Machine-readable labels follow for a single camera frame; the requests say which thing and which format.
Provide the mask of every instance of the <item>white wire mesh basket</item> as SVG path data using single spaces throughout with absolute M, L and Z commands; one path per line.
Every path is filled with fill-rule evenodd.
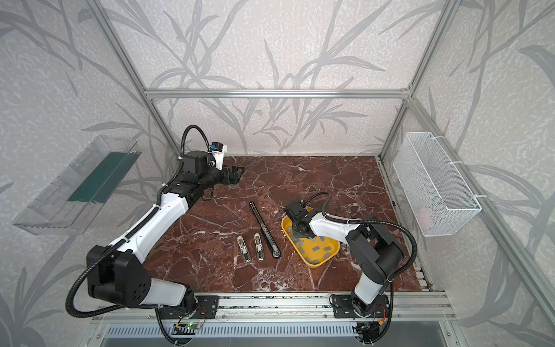
M 430 132 L 406 133 L 393 168 L 424 236 L 453 235 L 482 210 Z

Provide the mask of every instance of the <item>black mounting bracket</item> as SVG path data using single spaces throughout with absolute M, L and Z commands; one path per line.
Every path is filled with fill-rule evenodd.
M 363 345 L 373 345 L 373 341 L 380 336 L 380 325 L 378 322 L 373 322 L 368 325 L 365 325 L 364 323 L 357 323 L 356 327 L 359 329 L 355 329 L 353 326 L 352 330 L 355 334 L 358 334 L 362 338 Z
M 352 306 L 352 299 L 350 294 L 332 294 L 330 298 L 332 308 L 334 309 L 335 318 L 360 318 L 359 315 L 355 313 L 355 308 Z M 389 317 L 389 300 L 385 295 L 378 295 L 374 301 L 373 307 L 370 309 L 371 313 L 367 317 L 368 319 L 382 319 L 384 314 Z
M 214 319 L 216 318 L 216 311 L 218 310 L 218 301 L 220 300 L 217 295 L 198 295 L 195 296 L 198 307 L 195 313 L 189 319 Z M 164 306 L 160 308 L 161 319 L 179 319 L 180 316 L 186 315 L 183 308 Z

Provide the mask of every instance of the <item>aluminum frame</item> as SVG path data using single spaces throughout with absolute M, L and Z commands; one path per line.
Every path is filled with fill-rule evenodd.
M 441 44 L 441 41 L 443 40 L 445 34 L 447 33 L 447 30 L 449 29 L 451 22 L 455 18 L 455 13 L 457 12 L 457 9 L 461 4 L 461 2 L 462 0 L 447 0 L 445 2 L 440 18 L 437 21 L 436 28 L 434 29 L 432 36 L 430 37 L 430 41 L 428 42 L 428 46 L 426 46 L 426 49 L 424 50 L 424 54 L 422 55 L 422 59 L 420 59 L 420 63 L 416 68 L 415 75 L 412 78 L 411 83 L 408 85 L 407 97 L 413 96 L 416 90 L 418 89 L 418 87 L 420 86 L 420 83 L 424 78 L 426 70 L 428 70 L 430 63 L 432 62 L 434 56 L 436 55 L 437 50 L 439 49 L 439 46 Z M 393 137 L 395 133 L 397 133 L 397 130 L 405 120 L 405 114 L 406 114 L 407 108 L 408 106 L 406 105 L 406 99 L 404 99 L 403 104 L 401 105 L 401 108 L 397 113 L 397 117 L 395 118 L 393 126 L 391 127 L 389 134 L 386 137 L 384 146 L 382 147 L 382 150 L 380 152 L 380 158 L 383 158 L 385 156 L 385 153 L 389 149 L 389 146 L 391 146 L 391 142 L 393 141 Z
M 364 318 L 334 318 L 329 302 L 331 294 L 350 292 L 196 293 L 220 297 L 216 321 L 368 321 Z M 393 315 L 395 320 L 400 321 L 456 320 L 447 294 L 442 291 L 396 291 Z M 154 317 L 154 310 L 125 309 L 93 317 L 93 322 L 98 320 L 102 323 L 144 323 L 151 322 Z
M 441 321 L 440 328 L 447 347 L 468 347 L 457 321 Z
M 382 179 L 384 180 L 384 184 L 385 184 L 387 195 L 389 196 L 389 200 L 392 202 L 391 205 L 393 205 L 393 212 L 395 213 L 395 217 L 397 218 L 397 221 L 401 225 L 404 225 L 407 227 L 408 222 L 407 222 L 407 219 L 405 218 L 403 211 L 401 210 L 401 207 L 399 206 L 398 203 L 393 204 L 393 202 L 399 201 L 399 197 L 397 196 L 397 193 L 395 192 L 395 189 L 391 184 L 391 179 L 389 178 L 389 175 L 384 167 L 384 164 L 382 163 L 382 161 L 379 159 L 378 156 L 376 156 L 376 163 L 378 164 L 380 174 L 382 176 Z M 403 236 L 403 240 L 405 240 L 405 245 L 407 246 L 407 249 L 412 252 L 412 246 L 411 246 L 410 240 L 405 234 L 402 234 L 402 236 Z M 421 268 L 421 271 L 424 274 L 424 280 L 426 281 L 426 283 L 433 283 L 433 280 L 430 277 L 430 272 L 426 267 L 426 263 L 422 261 L 419 254 L 416 255 L 416 260 L 414 262 L 414 265 Z
M 144 93 L 149 99 L 405 99 L 408 89 L 147 89 Z
M 160 115 L 156 107 L 146 97 L 144 93 L 145 88 L 144 88 L 143 82 L 140 80 L 137 70 L 134 68 L 131 62 L 131 59 L 129 58 L 129 56 L 127 55 L 123 47 L 123 44 L 119 40 L 119 37 L 114 27 L 112 26 L 112 23 L 108 18 L 108 15 L 104 11 L 104 8 L 100 3 L 100 0 L 83 0 L 83 1 L 87 6 L 93 21 L 95 21 L 95 23 L 97 24 L 98 28 L 100 29 L 100 32 L 102 32 L 102 35 L 104 36 L 104 38 L 108 42 L 108 45 L 114 52 L 114 55 L 117 57 L 123 69 L 127 73 L 127 76 L 131 81 L 131 84 L 135 88 L 135 91 L 137 91 L 137 94 L 141 99 L 141 101 L 143 102 L 145 108 L 150 113 L 150 116 L 152 117 L 154 124 L 156 124 L 158 129 L 160 129 L 160 131 L 162 132 L 162 136 L 164 136 L 164 139 L 168 142 L 168 144 L 170 145 L 171 149 L 175 152 L 175 154 L 179 155 L 179 149 L 177 147 L 177 144 L 171 137 L 167 124 L 165 123 L 164 119 L 162 118 L 162 116 Z
M 417 99 L 408 97 L 407 105 L 424 130 L 438 137 L 437 140 L 451 160 L 461 162 L 461 158 L 451 147 L 450 143 L 442 137 L 441 130 L 432 121 L 432 118 L 428 115 L 422 104 Z M 463 179 L 474 194 L 487 195 L 466 165 L 458 163 L 458 168 Z M 480 199 L 480 204 L 482 205 L 480 216 L 486 227 L 520 276 L 522 283 L 528 289 L 532 298 L 537 302 L 539 308 L 555 329 L 555 289 L 530 253 L 526 251 L 524 245 L 518 240 L 503 216 L 501 216 L 493 201 L 488 197 L 478 197 L 477 199 Z

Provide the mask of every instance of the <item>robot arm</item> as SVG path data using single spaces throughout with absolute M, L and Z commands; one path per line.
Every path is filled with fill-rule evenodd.
M 381 224 L 335 222 L 330 219 L 349 223 L 345 218 L 324 216 L 318 209 L 309 212 L 297 201 L 291 202 L 285 208 L 285 213 L 292 221 L 294 237 L 323 236 L 349 245 L 362 270 L 360 280 L 351 294 L 352 305 L 359 316 L 368 316 L 377 296 L 383 294 L 389 284 L 388 278 L 403 258 L 402 247 L 395 237 Z M 371 240 L 377 240 L 374 246 L 370 244 Z
M 199 130 L 208 145 L 204 133 L 195 125 L 185 130 L 184 139 L 192 128 Z M 162 235 L 204 195 L 206 189 L 216 184 L 238 183 L 244 168 L 223 166 L 227 146 L 218 142 L 212 142 L 207 152 L 196 150 L 185 154 L 183 146 L 181 151 L 178 170 L 158 192 L 157 203 L 107 247 L 97 245 L 89 251 L 87 270 L 75 282 L 66 300 L 66 310 L 70 315 L 81 318 L 105 313 L 102 309 L 81 312 L 73 306 L 77 288 L 85 278 L 91 297 L 115 304 L 107 311 L 146 305 L 180 306 L 186 311 L 194 309 L 192 288 L 153 279 L 142 263 Z

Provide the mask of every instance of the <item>vent grille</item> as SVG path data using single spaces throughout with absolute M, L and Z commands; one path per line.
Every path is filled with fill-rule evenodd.
M 297 336 L 354 336 L 351 322 L 301 322 L 301 323 L 205 323 L 195 331 L 196 338 L 255 338 L 255 337 L 297 337 Z M 173 324 L 165 323 L 171 335 Z M 110 324 L 105 338 L 158 338 L 162 334 L 156 323 Z

